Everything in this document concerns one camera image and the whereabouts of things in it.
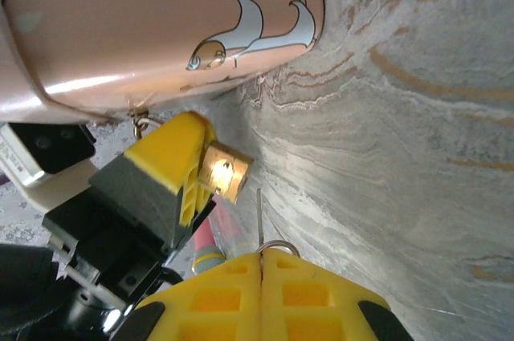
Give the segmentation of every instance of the marble surface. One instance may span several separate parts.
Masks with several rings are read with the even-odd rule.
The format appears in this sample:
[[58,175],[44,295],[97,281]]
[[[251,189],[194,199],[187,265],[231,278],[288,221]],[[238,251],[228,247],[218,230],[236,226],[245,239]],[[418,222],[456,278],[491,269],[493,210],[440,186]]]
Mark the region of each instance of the marble surface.
[[[314,51],[176,106],[256,159],[224,250],[256,247],[262,188],[266,239],[383,295],[416,340],[511,339],[513,18],[514,0],[326,0]],[[131,143],[127,124],[95,134],[98,165]],[[0,198],[1,241],[47,240]]]

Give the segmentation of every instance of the cartoon whale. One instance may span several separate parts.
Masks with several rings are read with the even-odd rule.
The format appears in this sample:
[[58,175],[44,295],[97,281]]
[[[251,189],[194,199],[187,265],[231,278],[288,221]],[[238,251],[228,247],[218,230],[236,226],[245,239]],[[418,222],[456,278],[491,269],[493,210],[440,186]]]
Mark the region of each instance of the cartoon whale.
[[235,28],[210,36],[198,44],[186,67],[188,71],[219,67],[227,57],[232,58],[237,67],[237,59],[242,55],[293,45],[307,48],[314,40],[316,24],[306,0],[289,3],[298,10],[296,23],[289,32],[265,38],[262,37],[264,19],[260,6],[253,0],[237,1],[240,12]]

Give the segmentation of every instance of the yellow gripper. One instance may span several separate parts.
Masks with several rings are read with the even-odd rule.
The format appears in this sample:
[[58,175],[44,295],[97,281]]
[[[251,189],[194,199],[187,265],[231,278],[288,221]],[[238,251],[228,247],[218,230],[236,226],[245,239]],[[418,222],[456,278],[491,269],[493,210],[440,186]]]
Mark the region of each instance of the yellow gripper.
[[198,183],[202,150],[216,139],[208,120],[183,112],[139,140],[124,156],[156,182],[177,195],[183,189],[179,223],[188,226],[202,211],[211,191]]
[[374,292],[282,250],[265,249],[262,260],[257,253],[234,258],[146,298],[136,312],[161,305],[148,341],[410,339],[404,329],[382,338],[361,302],[394,316]]

